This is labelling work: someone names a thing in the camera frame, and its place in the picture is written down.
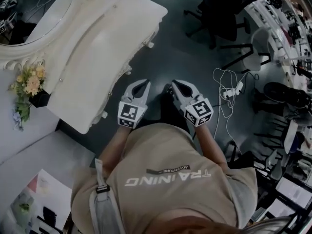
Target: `flower arrangement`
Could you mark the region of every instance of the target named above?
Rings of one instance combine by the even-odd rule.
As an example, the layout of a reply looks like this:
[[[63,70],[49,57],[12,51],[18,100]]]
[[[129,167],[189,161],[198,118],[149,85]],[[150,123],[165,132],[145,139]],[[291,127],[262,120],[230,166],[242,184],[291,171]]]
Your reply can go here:
[[[30,67],[24,66],[19,71],[16,80],[9,86],[9,90],[18,96],[13,109],[16,129],[23,131],[22,122],[29,120],[30,107],[32,106],[28,99],[42,91],[44,79],[44,66],[42,63],[38,63]]]

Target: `office chair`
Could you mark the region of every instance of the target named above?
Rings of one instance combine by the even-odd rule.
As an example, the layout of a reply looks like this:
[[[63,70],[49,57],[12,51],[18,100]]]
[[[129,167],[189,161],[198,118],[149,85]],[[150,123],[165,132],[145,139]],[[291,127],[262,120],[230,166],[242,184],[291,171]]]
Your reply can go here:
[[[246,69],[242,72],[242,74],[249,71],[260,71],[261,66],[271,62],[271,53],[273,53],[273,49],[269,46],[269,37],[270,33],[264,27],[258,28],[251,37],[247,40],[245,44],[238,45],[227,45],[221,46],[221,49],[240,49],[241,56],[227,65],[222,67],[222,70],[225,70],[232,66],[233,64],[243,61]]]
[[[238,14],[244,7],[256,0],[203,0],[198,6],[201,15],[192,11],[184,10],[184,14],[191,14],[201,21],[202,25],[186,35],[190,37],[196,32],[208,29],[211,37],[210,49],[216,47],[215,35],[221,38],[235,41],[237,28],[245,27],[246,33],[250,33],[250,25],[246,19],[243,23],[236,23],[235,14]]]
[[[247,168],[247,167],[254,167],[254,168],[257,168],[257,169],[262,170],[262,171],[267,172],[267,173],[271,173],[272,171],[274,171],[273,176],[277,177],[276,174],[277,174],[277,171],[279,170],[279,167],[281,167],[281,160],[282,160],[282,155],[277,150],[274,150],[269,155],[260,154],[261,156],[265,157],[265,159],[263,159],[263,160],[257,158],[253,154],[252,151],[245,152],[241,157],[239,157],[237,160],[235,160],[237,146],[236,146],[234,141],[231,141],[230,145],[234,146],[234,149],[232,152],[231,160],[230,160],[230,162],[228,162],[229,168],[241,169],[241,168]],[[276,159],[278,160],[277,164],[271,168],[272,163]],[[264,166],[264,169],[255,167],[254,162],[262,164]]]

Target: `black office chair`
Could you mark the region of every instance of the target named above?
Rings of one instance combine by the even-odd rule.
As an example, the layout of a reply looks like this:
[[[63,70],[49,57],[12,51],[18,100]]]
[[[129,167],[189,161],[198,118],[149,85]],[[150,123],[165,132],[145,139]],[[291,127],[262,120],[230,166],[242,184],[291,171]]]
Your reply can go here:
[[[243,23],[236,23],[235,14],[238,14],[244,7],[256,0],[203,0],[198,6],[201,15],[189,10],[184,14],[191,14],[201,21],[202,25],[192,32],[186,33],[188,37],[203,29],[208,29],[211,37],[210,49],[216,47],[215,35],[221,38],[235,41],[237,28],[244,27],[246,33],[250,34],[250,25],[246,18]]]
[[[283,176],[285,169],[282,168],[282,159],[283,156],[277,151],[274,150],[270,155],[260,154],[265,157],[265,159],[258,159],[253,152],[247,151],[237,160],[235,160],[237,146],[234,141],[230,142],[230,145],[234,146],[231,161],[228,162],[230,169],[242,169],[248,167],[254,167],[259,171],[266,172],[267,175],[263,175],[266,179],[271,181],[279,181]],[[259,168],[254,166],[254,162],[264,165],[264,168]]]

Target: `artificial flower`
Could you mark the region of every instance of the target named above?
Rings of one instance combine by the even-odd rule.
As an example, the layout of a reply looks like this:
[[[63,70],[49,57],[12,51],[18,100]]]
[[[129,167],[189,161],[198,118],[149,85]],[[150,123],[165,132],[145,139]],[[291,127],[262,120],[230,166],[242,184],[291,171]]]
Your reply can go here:
[[[44,67],[41,65],[41,66],[38,66],[37,69],[36,69],[36,72],[37,72],[37,76],[39,78],[43,78],[44,77]]]
[[[22,82],[22,81],[23,81],[23,76],[18,76],[18,77],[16,78],[16,81],[17,81],[17,82]]]
[[[31,76],[27,81],[27,86],[24,88],[24,91],[32,96],[36,95],[39,90],[40,81],[37,76]]]
[[[17,123],[20,123],[21,122],[21,117],[20,117],[20,114],[19,114],[19,112],[13,112],[13,119],[14,119],[14,121],[15,122],[17,122]]]
[[[9,90],[14,90],[14,88],[15,88],[15,82],[9,86]]]
[[[24,130],[21,124],[20,113],[17,111],[16,108],[13,110],[13,121],[14,121],[14,130],[19,130],[19,131]]]

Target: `cable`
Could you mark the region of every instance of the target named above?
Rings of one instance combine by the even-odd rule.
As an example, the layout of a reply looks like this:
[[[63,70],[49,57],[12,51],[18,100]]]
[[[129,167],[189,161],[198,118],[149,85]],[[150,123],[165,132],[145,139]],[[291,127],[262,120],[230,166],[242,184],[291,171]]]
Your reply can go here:
[[[245,80],[244,80],[244,90],[240,92],[242,95],[245,94],[245,92],[246,92],[246,87],[247,87],[246,80],[247,80],[247,76],[248,76],[248,75],[251,75],[252,78],[253,78],[253,89],[255,89],[255,82],[256,82],[257,80],[260,79],[260,77],[259,77],[258,74],[253,75],[252,73],[249,73],[249,72],[248,72],[248,73],[246,74]]]
[[[228,103],[228,100],[226,100],[224,103],[222,103],[222,104],[217,104],[217,105],[214,105],[214,106],[212,106],[212,108],[214,108],[214,107],[218,107],[218,106],[223,106],[224,104],[226,104],[226,103]]]
[[[36,4],[33,8],[31,8],[31,9],[28,10],[28,11],[22,11],[22,13],[29,13],[29,12],[32,12],[34,9],[41,7],[41,6],[47,4],[48,2],[50,2],[50,1],[52,1],[52,0],[49,0],[49,1],[47,1],[47,3],[44,3],[44,4],[39,5],[39,3],[40,3],[41,1],[42,1],[42,0],[39,0],[39,1],[37,2],[37,4]]]
[[[47,3],[41,5],[25,22],[28,22],[30,20],[30,18],[32,18],[34,16],[35,13],[37,13],[43,6],[45,6],[46,4],[48,4],[51,1],[52,0],[49,0]]]
[[[220,77],[220,79],[219,79],[219,81],[215,79],[215,72],[216,72],[216,70],[219,70],[219,71],[223,72],[222,75],[221,75],[221,77]],[[230,82],[231,82],[231,87],[230,87],[230,88],[227,88],[227,87],[225,87],[224,85],[222,85],[222,79],[223,79],[223,77],[224,77],[224,75],[225,75],[226,73],[230,74]],[[218,126],[219,126],[220,112],[222,112],[223,117],[226,118],[226,124],[225,124],[226,131],[227,131],[228,135],[230,136],[230,138],[231,138],[231,139],[234,141],[234,143],[236,144],[236,146],[237,146],[237,148],[238,148],[239,151],[240,151],[240,149],[239,149],[239,147],[238,147],[236,141],[234,140],[233,136],[229,133],[229,130],[228,130],[229,119],[231,118],[231,116],[233,115],[233,112],[234,112],[234,105],[235,105],[236,95],[234,95],[233,97],[231,97],[231,98],[229,98],[229,99],[225,99],[225,98],[223,98],[222,93],[225,92],[225,91],[231,90],[231,89],[235,89],[235,88],[237,87],[237,85],[243,80],[243,78],[244,78],[244,77],[247,77],[247,74],[248,74],[248,73],[245,73],[245,74],[243,75],[243,77],[242,77],[240,80],[238,80],[238,79],[237,79],[237,75],[236,75],[236,73],[235,73],[234,71],[231,71],[231,70],[222,70],[222,69],[220,69],[220,68],[216,68],[216,69],[214,69],[214,71],[213,71],[213,79],[219,84],[219,104],[217,105],[217,106],[219,106],[219,112],[218,112],[217,125],[216,125],[215,132],[214,132],[214,138],[215,138],[215,136],[216,136],[216,133],[217,133],[217,130],[218,130]],[[222,105],[224,105],[225,103],[227,103],[227,104],[228,104],[228,107],[231,109],[231,113],[230,113],[229,115],[227,115],[227,116],[224,114],[224,111],[223,111],[223,109],[222,109]]]

